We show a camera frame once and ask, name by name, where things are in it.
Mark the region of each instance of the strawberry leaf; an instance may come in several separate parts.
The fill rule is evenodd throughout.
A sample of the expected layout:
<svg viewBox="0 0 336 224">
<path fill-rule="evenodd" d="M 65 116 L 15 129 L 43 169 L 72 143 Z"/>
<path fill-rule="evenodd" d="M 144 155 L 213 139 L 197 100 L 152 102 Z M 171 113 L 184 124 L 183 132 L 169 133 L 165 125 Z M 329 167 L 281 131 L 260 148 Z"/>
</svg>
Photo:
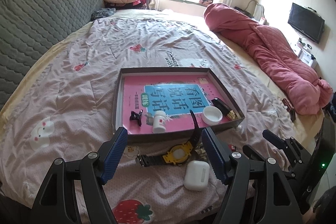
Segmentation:
<svg viewBox="0 0 336 224">
<path fill-rule="evenodd" d="M 142 204 L 140 204 L 137 208 L 137 210 L 135 211 L 138 215 L 138 219 L 143 219 L 145 221 L 149 221 L 151 220 L 151 218 L 149 217 L 153 212 L 150 210 L 151 206 L 149 205 L 145 205 L 143 206 Z"/>
</svg>

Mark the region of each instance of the window sill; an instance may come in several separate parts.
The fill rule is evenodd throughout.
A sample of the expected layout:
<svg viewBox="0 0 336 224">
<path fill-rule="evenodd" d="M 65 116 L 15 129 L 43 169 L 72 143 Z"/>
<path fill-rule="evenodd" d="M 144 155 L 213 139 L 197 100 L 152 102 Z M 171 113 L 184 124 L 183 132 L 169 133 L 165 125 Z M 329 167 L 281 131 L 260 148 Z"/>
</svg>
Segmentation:
<svg viewBox="0 0 336 224">
<path fill-rule="evenodd" d="M 196 2 L 192 2 L 192 1 L 188 1 L 188 0 L 171 0 L 171 1 L 187 3 L 187 4 L 195 4 L 195 5 L 198 5 L 198 6 L 206 7 L 205 5 L 202 5 L 202 4 L 199 4 L 199 3 L 196 3 Z"/>
</svg>

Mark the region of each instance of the cardboard tray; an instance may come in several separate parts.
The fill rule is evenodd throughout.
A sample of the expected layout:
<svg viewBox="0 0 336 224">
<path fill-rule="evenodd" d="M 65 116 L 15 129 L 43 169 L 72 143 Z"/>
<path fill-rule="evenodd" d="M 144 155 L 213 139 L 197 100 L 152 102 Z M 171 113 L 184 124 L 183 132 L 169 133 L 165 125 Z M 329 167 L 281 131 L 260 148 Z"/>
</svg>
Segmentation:
<svg viewBox="0 0 336 224">
<path fill-rule="evenodd" d="M 223 97 L 224 102 L 235 112 L 236 119 L 229 122 L 220 123 L 215 126 L 211 126 L 212 130 L 217 134 L 224 130 L 237 127 L 245 118 L 241 109 L 234 101 L 228 90 L 220 82 L 217 76 L 209 68 L 186 68 L 186 67 L 148 67 L 148 68 L 122 68 L 119 72 L 112 116 L 112 126 L 115 132 L 119 127 L 123 126 L 123 100 L 124 100 L 124 83 L 127 76 L 177 76 L 177 75 L 193 75 L 195 77 L 208 77 L 213 85 L 216 87 L 220 95 Z M 189 138 L 193 133 L 193 129 L 166 132 L 154 134 L 152 132 L 141 134 L 128 134 L 128 143 L 148 143 L 158 142 L 166 140 L 175 140 L 182 138 Z"/>
</svg>

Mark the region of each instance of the green label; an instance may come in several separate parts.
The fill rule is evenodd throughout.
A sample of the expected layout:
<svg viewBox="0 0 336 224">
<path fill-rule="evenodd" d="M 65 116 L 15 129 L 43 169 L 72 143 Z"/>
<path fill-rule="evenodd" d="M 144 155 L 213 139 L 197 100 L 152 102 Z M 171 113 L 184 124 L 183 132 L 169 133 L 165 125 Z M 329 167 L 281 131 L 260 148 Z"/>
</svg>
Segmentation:
<svg viewBox="0 0 336 224">
<path fill-rule="evenodd" d="M 141 104 L 143 107 L 149 107 L 149 96 L 147 93 L 141 93 Z"/>
</svg>

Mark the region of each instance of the black television screen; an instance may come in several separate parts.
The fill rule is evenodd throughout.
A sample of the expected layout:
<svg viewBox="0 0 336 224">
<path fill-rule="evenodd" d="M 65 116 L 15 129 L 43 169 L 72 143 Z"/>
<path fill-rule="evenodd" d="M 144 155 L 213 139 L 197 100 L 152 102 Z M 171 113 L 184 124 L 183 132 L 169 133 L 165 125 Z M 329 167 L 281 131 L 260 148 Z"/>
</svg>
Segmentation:
<svg viewBox="0 0 336 224">
<path fill-rule="evenodd" d="M 324 31 L 324 19 L 311 10 L 293 3 L 288 24 L 312 41 L 320 42 Z"/>
</svg>

